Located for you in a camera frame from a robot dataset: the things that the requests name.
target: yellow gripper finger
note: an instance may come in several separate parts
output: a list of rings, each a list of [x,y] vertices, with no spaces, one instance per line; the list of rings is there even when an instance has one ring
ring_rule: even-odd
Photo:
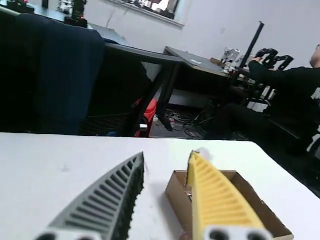
[[[236,187],[199,153],[190,155],[187,184],[192,187],[192,235],[201,240],[210,225],[264,229],[264,225]]]

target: window sill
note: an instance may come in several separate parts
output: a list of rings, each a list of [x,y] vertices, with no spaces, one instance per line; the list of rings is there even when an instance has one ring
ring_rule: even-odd
[[[178,21],[176,21],[176,20],[174,20],[174,19],[170,19],[170,18],[168,18],[168,17],[162,16],[162,15],[160,15],[160,14],[154,13],[154,12],[152,12],[152,11],[145,10],[145,9],[140,8],[140,7],[138,7],[138,6],[135,6],[135,5],[131,4],[131,3],[127,3],[127,2],[126,2],[126,3],[123,3],[123,2],[120,1],[120,0],[107,0],[107,1],[108,1],[108,2],[112,2],[112,3],[115,3],[115,4],[117,4],[118,6],[124,6],[125,8],[132,9],[132,10],[135,10],[135,11],[140,12],[140,13],[142,13],[142,14],[145,14],[145,15],[148,15],[148,16],[151,16],[151,17],[160,19],[160,20],[162,20],[162,21],[164,21],[164,22],[167,22],[167,23],[169,23],[169,24],[175,25],[175,26],[180,27],[180,28],[182,28],[182,27],[184,26],[184,24],[181,23],[181,22],[178,22]]]

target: mounting hole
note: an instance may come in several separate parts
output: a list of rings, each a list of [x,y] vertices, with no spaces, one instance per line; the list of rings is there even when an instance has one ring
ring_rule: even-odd
[[[80,237],[78,240],[93,240],[93,238],[87,237],[87,236],[83,236],[83,237]]]
[[[55,240],[55,239],[56,239],[56,235],[54,235],[53,233],[45,233],[39,236],[36,240]]]
[[[261,234],[254,232],[248,235],[248,240],[266,240],[266,238]]]
[[[213,230],[210,232],[210,239],[212,240],[228,240],[228,235],[221,230]]]

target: white table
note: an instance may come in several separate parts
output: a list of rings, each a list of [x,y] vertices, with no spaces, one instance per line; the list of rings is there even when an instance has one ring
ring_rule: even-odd
[[[92,182],[144,151],[148,172],[129,239],[177,240],[182,229],[164,191],[173,170],[186,169],[200,147],[219,169],[248,180],[295,240],[320,236],[320,199],[252,142],[0,133],[1,238],[32,239]]]

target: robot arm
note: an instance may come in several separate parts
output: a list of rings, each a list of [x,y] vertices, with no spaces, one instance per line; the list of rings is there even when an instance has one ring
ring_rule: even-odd
[[[256,53],[255,57],[262,58],[266,54],[268,54],[268,56],[263,60],[262,65],[268,69],[272,69],[275,65],[275,57],[278,51],[273,48],[263,48]]]
[[[283,61],[283,63],[281,63],[280,66],[278,67],[278,70],[281,70],[281,71],[284,70],[293,60],[294,58],[289,55],[276,56],[274,58],[274,62]]]

